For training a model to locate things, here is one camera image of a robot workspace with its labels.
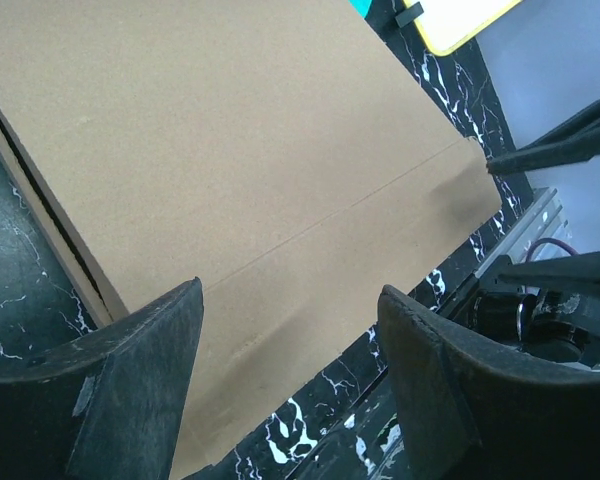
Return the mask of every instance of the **purple cable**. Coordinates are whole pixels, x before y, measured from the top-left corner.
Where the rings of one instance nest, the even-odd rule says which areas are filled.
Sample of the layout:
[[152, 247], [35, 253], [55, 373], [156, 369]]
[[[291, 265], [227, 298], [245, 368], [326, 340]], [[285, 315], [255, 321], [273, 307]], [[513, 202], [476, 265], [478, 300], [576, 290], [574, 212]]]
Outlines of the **purple cable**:
[[525, 263], [531, 261], [531, 257], [533, 257], [533, 254], [538, 249], [538, 247], [540, 247], [541, 245], [545, 245], [547, 243], [550, 243], [551, 245], [555, 245], [556, 247], [562, 248], [569, 255], [572, 255], [572, 256], [578, 255], [578, 252], [576, 251], [575, 248], [573, 248], [571, 245], [563, 242], [562, 240], [558, 240], [556, 238], [539, 238], [538, 240], [533, 242], [531, 244], [531, 246], [529, 247], [529, 250], [527, 250], [527, 255], [524, 257]]

